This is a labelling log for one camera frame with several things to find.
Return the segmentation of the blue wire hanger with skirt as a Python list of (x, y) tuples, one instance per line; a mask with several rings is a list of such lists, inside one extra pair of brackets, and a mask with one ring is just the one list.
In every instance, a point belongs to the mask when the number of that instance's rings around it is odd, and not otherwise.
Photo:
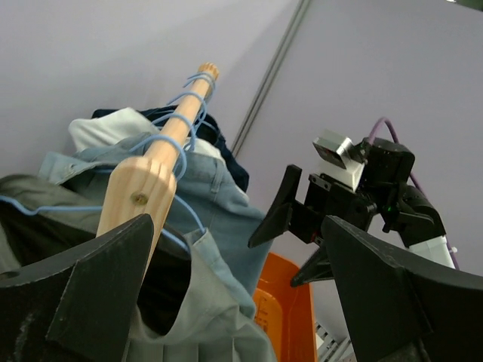
[(174, 195), (168, 195), (161, 198), (151, 197), (147, 200), (145, 205), (121, 206), (119, 203), (117, 210), (115, 210), (114, 201), (106, 202), (102, 207), (40, 206), (34, 210), (29, 210), (16, 199), (3, 195), (1, 196), (1, 202), (10, 204), (26, 216), (34, 216), (43, 212), (99, 212), (100, 224), (98, 231), (101, 234), (114, 229), (115, 226), (121, 225), (122, 222), (128, 221), (132, 217), (147, 213), (154, 219), (156, 232), (159, 232), (160, 235), (166, 236), (170, 244), (176, 245), (187, 254), (190, 254), (191, 252), (189, 251), (189, 246), (186, 241), (182, 241), (181, 237), (177, 237), (173, 232), (165, 231), (163, 228), (166, 215), (168, 214), (173, 199)]

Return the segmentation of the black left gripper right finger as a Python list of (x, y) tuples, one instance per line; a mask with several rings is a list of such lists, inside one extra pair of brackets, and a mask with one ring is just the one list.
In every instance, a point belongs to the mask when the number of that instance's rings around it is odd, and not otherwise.
[(329, 216), (321, 231), (358, 361), (480, 361), (482, 278)]

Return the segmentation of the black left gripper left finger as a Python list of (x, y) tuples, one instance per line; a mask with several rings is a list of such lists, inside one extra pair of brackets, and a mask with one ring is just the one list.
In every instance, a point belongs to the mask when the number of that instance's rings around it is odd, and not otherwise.
[(120, 361), (151, 249), (143, 214), (1, 275), (3, 361)]

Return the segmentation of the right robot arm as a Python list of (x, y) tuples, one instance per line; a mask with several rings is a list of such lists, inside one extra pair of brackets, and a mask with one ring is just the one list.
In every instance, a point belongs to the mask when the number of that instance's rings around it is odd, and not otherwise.
[(407, 147), (366, 138), (341, 146), (317, 140), (315, 148), (324, 166), (309, 176), (304, 201), (296, 197), (302, 171), (289, 165), (249, 247), (286, 232), (317, 244), (293, 287), (327, 279), (348, 288), (451, 276), (445, 227), (412, 177), (415, 157)]

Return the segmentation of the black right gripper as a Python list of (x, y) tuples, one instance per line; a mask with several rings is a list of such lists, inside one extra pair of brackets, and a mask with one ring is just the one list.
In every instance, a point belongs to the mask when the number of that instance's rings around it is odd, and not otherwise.
[[(294, 164), (286, 167), (278, 192), (261, 224), (248, 241), (249, 248), (265, 244), (288, 229), (292, 216), (292, 234), (306, 244), (323, 238), (321, 224), (326, 216), (338, 216), (357, 228), (368, 230), (377, 215), (377, 205), (364, 193), (356, 193), (335, 179), (321, 173), (309, 175), (305, 201), (296, 201), (302, 169)], [(316, 281), (333, 279), (331, 263), (324, 242), (305, 261), (290, 281), (300, 287)]]

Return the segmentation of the grey pleated skirt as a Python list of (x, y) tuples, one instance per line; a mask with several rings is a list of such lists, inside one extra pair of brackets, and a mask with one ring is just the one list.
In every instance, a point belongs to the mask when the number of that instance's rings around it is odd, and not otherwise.
[[(89, 241), (100, 218), (87, 198), (29, 175), (1, 180), (1, 268), (11, 270)], [(274, 361), (254, 321), (252, 293), (210, 232), (160, 240), (140, 288), (126, 361)]]

